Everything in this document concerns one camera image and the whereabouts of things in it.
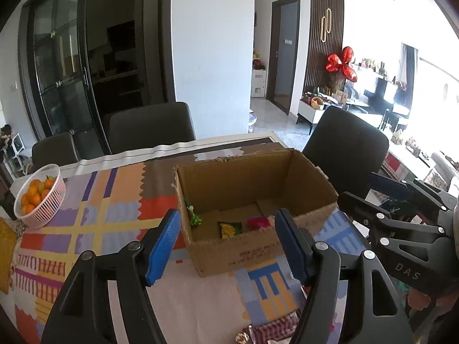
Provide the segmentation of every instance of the open cardboard box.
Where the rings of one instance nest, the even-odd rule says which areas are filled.
[[[338,195],[324,175],[294,149],[259,152],[175,168],[182,234],[201,277],[267,261],[282,254],[274,227],[249,231],[250,217],[286,208],[315,235]],[[191,228],[185,198],[203,223]],[[218,222],[241,222],[243,233],[221,239]]]

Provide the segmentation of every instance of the orange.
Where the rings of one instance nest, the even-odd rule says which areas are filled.
[[[36,178],[31,181],[30,186],[38,186],[40,184],[40,180],[37,180]]]
[[[27,204],[25,206],[25,212],[26,212],[26,215],[28,215],[29,213],[31,213],[34,209],[35,209],[35,206],[33,204]]]
[[[27,195],[29,197],[29,200],[31,199],[31,197],[33,195],[35,195],[36,193],[38,193],[38,187],[37,186],[29,186],[28,190],[27,190]]]
[[[41,196],[38,193],[34,195],[30,195],[29,200],[34,206],[37,206],[41,203]]]
[[[38,184],[38,192],[41,194],[44,190],[44,181]]]
[[[44,200],[49,193],[50,191],[48,189],[44,189],[41,193],[41,200]]]
[[[22,207],[25,207],[27,204],[29,204],[30,201],[27,197],[27,194],[24,194],[22,197],[21,197],[21,205]]]
[[[44,182],[44,188],[45,188],[45,189],[51,190],[51,188],[53,187],[53,185],[54,185],[54,180],[51,179],[51,178],[48,178],[48,179]]]

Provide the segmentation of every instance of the heart-shaped balloon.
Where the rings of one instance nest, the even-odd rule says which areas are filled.
[[[325,69],[328,72],[338,71],[341,68],[341,66],[343,65],[341,63],[340,57],[338,57],[337,54],[330,54],[328,56],[328,58],[327,58],[327,61],[328,61],[328,64],[327,64],[327,66],[325,66]]]
[[[353,56],[354,56],[354,50],[352,50],[351,47],[345,47],[343,49],[343,63],[345,65],[347,65],[351,61]]]
[[[349,66],[348,64],[343,64],[343,66],[341,67],[341,72],[343,73],[344,77],[348,79],[349,81],[352,81],[352,82],[357,81],[357,74],[352,69],[352,67]]]

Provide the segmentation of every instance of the basket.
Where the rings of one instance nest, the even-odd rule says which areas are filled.
[[[32,180],[39,179],[44,181],[46,176],[56,177],[53,187],[46,198],[29,214],[21,216],[21,198],[27,192]],[[38,229],[46,225],[56,214],[65,197],[65,184],[61,175],[61,170],[56,164],[48,164],[36,171],[22,185],[19,194],[14,201],[14,214],[18,219],[24,221],[30,228]]]

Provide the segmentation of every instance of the white cabinet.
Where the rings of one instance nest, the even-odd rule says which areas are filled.
[[[266,86],[266,70],[252,70],[251,97],[264,97]]]

